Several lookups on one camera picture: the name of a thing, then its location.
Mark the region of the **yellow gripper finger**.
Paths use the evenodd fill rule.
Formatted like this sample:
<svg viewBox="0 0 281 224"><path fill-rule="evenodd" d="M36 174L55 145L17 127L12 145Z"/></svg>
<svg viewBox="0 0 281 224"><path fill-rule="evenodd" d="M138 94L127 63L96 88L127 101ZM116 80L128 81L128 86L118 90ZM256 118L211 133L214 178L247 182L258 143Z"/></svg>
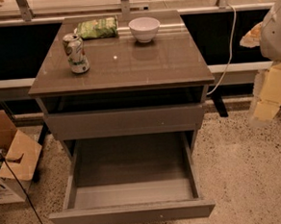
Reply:
<svg viewBox="0 0 281 224"><path fill-rule="evenodd" d="M262 23L258 23L249 30L240 40L240 46L246 48L257 47L261 38Z"/></svg>
<svg viewBox="0 0 281 224"><path fill-rule="evenodd" d="M252 119L271 121L281 107L281 63L258 73L254 82Z"/></svg>

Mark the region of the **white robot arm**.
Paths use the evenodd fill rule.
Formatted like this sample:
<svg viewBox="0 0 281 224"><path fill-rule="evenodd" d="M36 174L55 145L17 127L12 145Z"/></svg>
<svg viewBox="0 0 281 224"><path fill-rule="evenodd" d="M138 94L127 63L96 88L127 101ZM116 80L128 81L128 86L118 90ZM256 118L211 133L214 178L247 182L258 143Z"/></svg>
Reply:
<svg viewBox="0 0 281 224"><path fill-rule="evenodd" d="M255 25L240 40L240 46L260 47L261 55L273 61L268 69L255 77L250 123L264 126L281 107L281 0L276 0L264 20Z"/></svg>

